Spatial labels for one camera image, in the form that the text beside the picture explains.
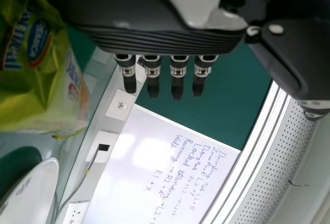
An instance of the screw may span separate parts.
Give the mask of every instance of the screw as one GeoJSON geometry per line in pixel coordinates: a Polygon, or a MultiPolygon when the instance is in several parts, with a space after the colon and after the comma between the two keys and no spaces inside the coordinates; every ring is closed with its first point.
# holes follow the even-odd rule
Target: screw
{"type": "Polygon", "coordinates": [[[255,35],[258,35],[260,33],[260,27],[258,26],[250,26],[246,30],[247,35],[253,37],[255,35]]]}
{"type": "Polygon", "coordinates": [[[274,35],[281,35],[284,33],[284,28],[281,25],[272,24],[268,27],[268,29],[274,35]]]}

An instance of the snack bag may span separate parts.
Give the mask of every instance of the snack bag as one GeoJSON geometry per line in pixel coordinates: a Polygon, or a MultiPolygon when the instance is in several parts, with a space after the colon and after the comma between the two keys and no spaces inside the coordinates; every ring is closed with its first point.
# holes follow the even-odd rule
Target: snack bag
{"type": "Polygon", "coordinates": [[[0,132],[75,133],[89,103],[59,13],[46,0],[0,0],[0,132]]]}

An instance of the white whiteboard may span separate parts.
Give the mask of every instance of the white whiteboard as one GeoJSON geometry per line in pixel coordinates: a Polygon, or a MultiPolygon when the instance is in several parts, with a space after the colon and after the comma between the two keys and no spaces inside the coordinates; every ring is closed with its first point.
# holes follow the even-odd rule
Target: white whiteboard
{"type": "Polygon", "coordinates": [[[198,224],[239,153],[135,105],[83,224],[198,224]]]}

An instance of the power outlet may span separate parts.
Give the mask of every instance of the power outlet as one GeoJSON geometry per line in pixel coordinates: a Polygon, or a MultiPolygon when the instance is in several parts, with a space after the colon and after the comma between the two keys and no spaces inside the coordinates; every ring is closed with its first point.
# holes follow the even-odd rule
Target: power outlet
{"type": "Polygon", "coordinates": [[[81,224],[87,211],[89,201],[70,202],[63,224],[81,224]]]}
{"type": "Polygon", "coordinates": [[[111,133],[108,131],[99,130],[93,141],[92,147],[89,150],[86,161],[92,161],[95,152],[98,148],[97,156],[95,158],[95,163],[106,163],[110,157],[112,149],[119,137],[119,134],[111,133]]]}

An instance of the glass table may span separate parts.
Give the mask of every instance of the glass table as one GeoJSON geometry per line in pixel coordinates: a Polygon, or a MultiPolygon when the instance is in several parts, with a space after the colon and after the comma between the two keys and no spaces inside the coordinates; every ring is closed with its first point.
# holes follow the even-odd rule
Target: glass table
{"type": "MultiPolygon", "coordinates": [[[[77,61],[84,70],[84,78],[91,92],[89,120],[92,119],[100,99],[106,89],[113,70],[116,67],[115,60],[109,60],[111,54],[105,53],[90,41],[79,41],[79,32],[69,29],[70,38],[75,40],[73,49],[79,50],[77,61]],[[80,48],[86,52],[92,48],[92,55],[82,55],[80,48]]],[[[0,133],[0,199],[19,179],[28,173],[41,161],[48,158],[56,158],[59,161],[60,171],[55,197],[47,223],[51,223],[52,215],[58,209],[65,186],[78,155],[86,129],[78,135],[64,140],[55,140],[49,134],[19,134],[0,133]]]]}

